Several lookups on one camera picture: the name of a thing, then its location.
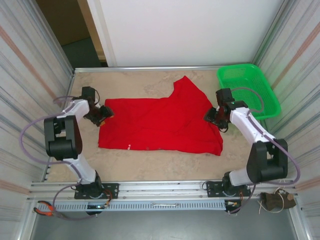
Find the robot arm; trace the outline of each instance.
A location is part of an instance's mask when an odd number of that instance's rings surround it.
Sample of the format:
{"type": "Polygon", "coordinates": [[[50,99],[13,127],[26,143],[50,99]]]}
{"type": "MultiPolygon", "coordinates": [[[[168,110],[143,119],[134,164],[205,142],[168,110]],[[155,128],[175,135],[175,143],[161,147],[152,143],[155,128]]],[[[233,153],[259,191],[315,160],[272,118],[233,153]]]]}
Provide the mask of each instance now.
{"type": "MultiPolygon", "coordinates": [[[[95,89],[83,87],[81,96],[74,98],[61,115],[44,120],[47,154],[57,161],[67,161],[75,166],[82,179],[79,191],[93,198],[100,196],[102,184],[98,173],[89,166],[82,154],[83,144],[78,122],[87,118],[96,126],[100,126],[106,118],[114,115],[110,108],[100,106],[95,100],[95,89]]],[[[67,166],[76,176],[78,175],[71,165],[67,166]]]]}
{"type": "Polygon", "coordinates": [[[204,119],[215,124],[220,131],[225,129],[224,132],[228,130],[229,123],[234,124],[252,145],[246,167],[225,173],[222,179],[227,188],[225,190],[236,186],[286,178],[288,157],[266,136],[275,140],[285,150],[288,150],[287,142],[284,139],[276,139],[268,133],[249,112],[244,101],[235,101],[230,88],[218,90],[216,98],[218,108],[212,107],[204,119]],[[255,126],[249,121],[249,118],[255,123],[255,126]]]}

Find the speckled work surface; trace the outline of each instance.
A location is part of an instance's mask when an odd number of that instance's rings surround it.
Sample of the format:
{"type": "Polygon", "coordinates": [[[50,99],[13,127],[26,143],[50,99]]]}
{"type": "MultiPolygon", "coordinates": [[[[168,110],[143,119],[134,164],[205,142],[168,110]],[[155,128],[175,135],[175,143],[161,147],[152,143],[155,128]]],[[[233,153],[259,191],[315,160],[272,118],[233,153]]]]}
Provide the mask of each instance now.
{"type": "MultiPolygon", "coordinates": [[[[106,98],[163,98],[174,90],[173,82],[187,76],[203,91],[214,106],[219,89],[216,71],[135,71],[77,73],[71,95],[79,96],[83,86],[100,93],[100,103],[106,98]]],[[[79,123],[83,153],[98,171],[102,181],[173,181],[220,179],[225,172],[244,167],[251,146],[237,128],[230,125],[222,133],[221,156],[209,153],[192,154],[179,151],[134,151],[98,148],[99,128],[89,120],[79,123]]],[[[49,182],[75,181],[76,177],[64,165],[53,165],[49,182]]]]}

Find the red t-shirt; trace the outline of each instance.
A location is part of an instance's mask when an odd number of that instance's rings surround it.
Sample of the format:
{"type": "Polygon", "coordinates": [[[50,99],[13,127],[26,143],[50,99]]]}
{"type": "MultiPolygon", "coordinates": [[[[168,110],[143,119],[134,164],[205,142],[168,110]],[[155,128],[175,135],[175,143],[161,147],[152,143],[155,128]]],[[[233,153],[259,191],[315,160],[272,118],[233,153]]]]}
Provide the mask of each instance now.
{"type": "Polygon", "coordinates": [[[178,150],[220,156],[223,139],[204,116],[207,96],[184,76],[163,98],[107,99],[114,112],[100,127],[99,147],[126,150],[178,150]]]}

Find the green basket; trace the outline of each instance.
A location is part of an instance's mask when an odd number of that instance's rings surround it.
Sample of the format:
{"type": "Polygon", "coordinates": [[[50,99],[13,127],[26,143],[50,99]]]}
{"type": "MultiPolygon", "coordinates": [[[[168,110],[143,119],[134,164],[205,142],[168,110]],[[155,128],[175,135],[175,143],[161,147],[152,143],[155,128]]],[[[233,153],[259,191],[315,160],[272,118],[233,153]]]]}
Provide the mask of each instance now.
{"type": "MultiPolygon", "coordinates": [[[[235,89],[247,87],[256,91],[264,102],[264,110],[261,113],[253,112],[257,120],[273,118],[281,112],[279,101],[267,82],[264,74],[256,65],[237,64],[223,66],[216,73],[221,88],[235,89]]],[[[243,100],[250,109],[261,109],[259,98],[251,91],[240,89],[232,92],[236,101],[243,100]]]]}

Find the red-handled pliers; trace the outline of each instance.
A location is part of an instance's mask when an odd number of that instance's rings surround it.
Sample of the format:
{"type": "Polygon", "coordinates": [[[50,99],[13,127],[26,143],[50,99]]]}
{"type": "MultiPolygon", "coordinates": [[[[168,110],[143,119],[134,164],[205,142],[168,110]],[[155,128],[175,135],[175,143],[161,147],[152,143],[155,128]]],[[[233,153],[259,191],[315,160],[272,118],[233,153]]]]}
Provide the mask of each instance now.
{"type": "Polygon", "coordinates": [[[33,211],[36,212],[37,214],[42,215],[42,216],[49,216],[49,217],[52,217],[55,215],[57,217],[59,217],[59,216],[63,217],[62,213],[54,211],[54,207],[51,205],[50,202],[40,200],[40,201],[38,201],[38,203],[46,205],[50,211],[40,211],[38,208],[34,207],[33,211]]]}

